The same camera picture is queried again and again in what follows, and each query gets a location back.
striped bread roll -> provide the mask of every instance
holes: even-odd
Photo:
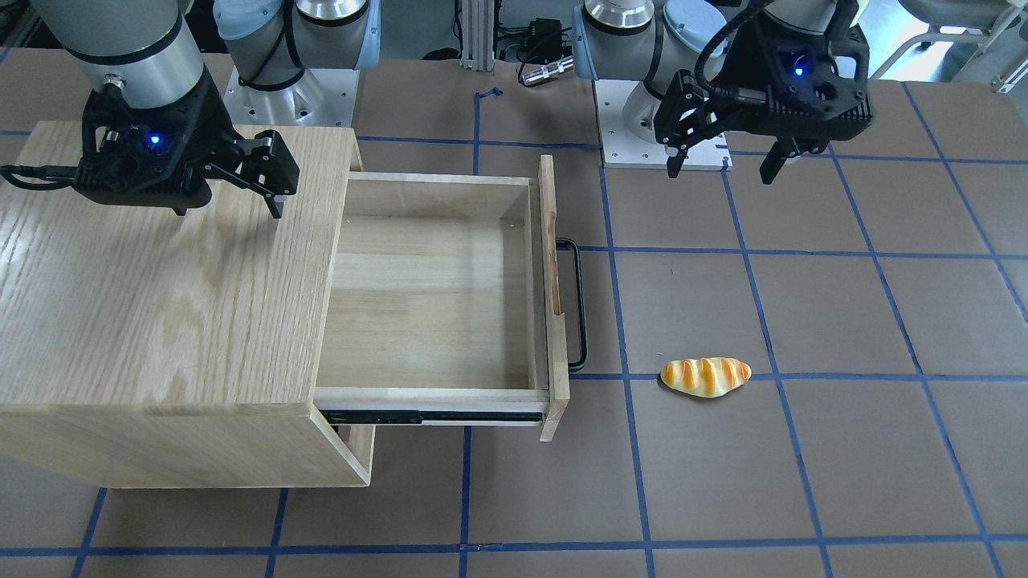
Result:
[[[746,383],[749,366],[730,357],[672,361],[660,378],[667,387],[698,397],[721,397]]]

open drawer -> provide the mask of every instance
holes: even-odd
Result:
[[[570,399],[553,159],[351,172],[315,405],[329,424],[539,425]]]

chair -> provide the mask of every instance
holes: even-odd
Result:
[[[928,32],[905,42],[871,77],[881,78],[914,44],[968,42],[978,44],[971,58],[984,53],[1014,23],[1026,3],[1028,0],[900,0],[911,15],[928,23]],[[969,28],[981,34],[944,34],[941,30],[944,26]]]

light blue cap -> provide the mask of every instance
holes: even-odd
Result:
[[[283,0],[215,0],[214,22],[222,40],[238,40],[267,24]]]
[[[667,0],[664,20],[678,40],[697,52],[703,51],[706,43],[727,24],[721,10],[705,0]],[[720,57],[727,45],[728,42],[722,42],[710,58]]]

cabinet top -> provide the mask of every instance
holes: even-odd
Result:
[[[3,183],[0,414],[309,410],[360,160],[350,129],[274,129],[301,169],[278,221],[220,181],[185,217]],[[40,122],[19,164],[75,165],[80,135],[76,122]]]

